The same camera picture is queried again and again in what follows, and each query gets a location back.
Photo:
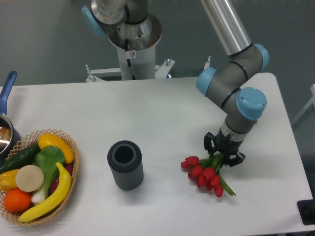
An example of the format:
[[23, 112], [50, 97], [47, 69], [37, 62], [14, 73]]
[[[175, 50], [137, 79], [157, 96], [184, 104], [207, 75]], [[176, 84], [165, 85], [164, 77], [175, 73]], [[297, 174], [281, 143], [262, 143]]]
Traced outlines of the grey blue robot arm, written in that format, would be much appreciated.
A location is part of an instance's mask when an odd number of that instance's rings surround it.
[[[245, 159], [239, 147], [267, 105], [263, 92], [244, 84], [265, 68], [269, 54], [253, 44], [231, 1], [204, 0], [202, 6], [230, 59], [220, 70], [206, 66], [196, 80], [198, 90], [226, 113], [219, 132], [205, 135], [204, 147], [235, 166]], [[162, 30], [145, 0], [93, 0], [81, 14], [93, 33], [107, 35], [116, 47], [123, 80], [157, 78], [155, 46]]]

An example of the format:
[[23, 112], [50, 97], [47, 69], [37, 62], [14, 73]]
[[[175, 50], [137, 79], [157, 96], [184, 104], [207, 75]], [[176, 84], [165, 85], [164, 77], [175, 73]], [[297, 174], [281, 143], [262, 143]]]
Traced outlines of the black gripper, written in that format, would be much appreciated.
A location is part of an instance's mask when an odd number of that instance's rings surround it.
[[230, 167], [241, 164], [246, 156], [239, 152], [239, 147], [243, 141], [233, 141], [230, 134], [224, 135], [220, 129], [216, 136], [208, 132], [204, 136], [204, 149], [213, 157], [216, 151], [223, 154], [223, 164]]

